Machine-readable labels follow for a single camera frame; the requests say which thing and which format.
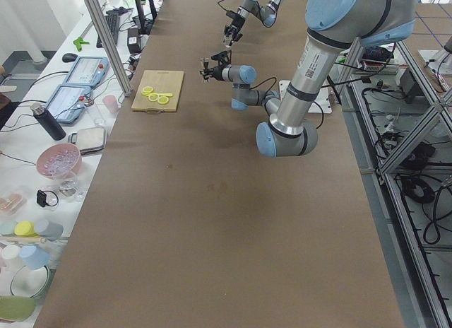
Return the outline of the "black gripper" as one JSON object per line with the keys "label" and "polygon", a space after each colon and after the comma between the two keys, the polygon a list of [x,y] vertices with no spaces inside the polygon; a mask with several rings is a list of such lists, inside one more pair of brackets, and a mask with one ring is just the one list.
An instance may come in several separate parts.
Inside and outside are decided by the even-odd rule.
{"label": "black gripper", "polygon": [[217,81],[223,80],[222,68],[219,66],[209,68],[209,69],[202,69],[199,71],[199,73],[202,77],[202,82],[204,82],[204,83],[208,83],[211,78],[214,78]]}
{"label": "black gripper", "polygon": [[229,25],[225,26],[223,44],[226,47],[230,46],[230,37],[233,42],[239,42],[242,38],[241,29],[244,24],[244,18],[239,15],[238,18],[232,20]]}

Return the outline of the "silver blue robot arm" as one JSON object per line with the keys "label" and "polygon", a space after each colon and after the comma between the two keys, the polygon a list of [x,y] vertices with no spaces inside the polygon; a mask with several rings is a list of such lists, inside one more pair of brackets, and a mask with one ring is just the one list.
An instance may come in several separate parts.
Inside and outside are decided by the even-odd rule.
{"label": "silver blue robot arm", "polygon": [[249,15],[255,16],[266,28],[271,28],[277,19],[278,9],[284,0],[269,0],[266,5],[260,5],[258,0],[242,0],[236,11],[226,10],[226,16],[231,19],[223,30],[223,44],[231,47],[242,38],[242,28]]}
{"label": "silver blue robot arm", "polygon": [[307,41],[301,59],[284,96],[251,87],[256,70],[231,63],[231,51],[204,58],[200,74],[233,84],[231,106],[245,110],[263,106],[267,122],[257,126],[256,143],[267,157],[302,156],[316,146],[316,127],[305,120],[311,104],[341,51],[358,39],[363,46],[385,45],[409,37],[414,29],[417,0],[308,0],[305,21]]}

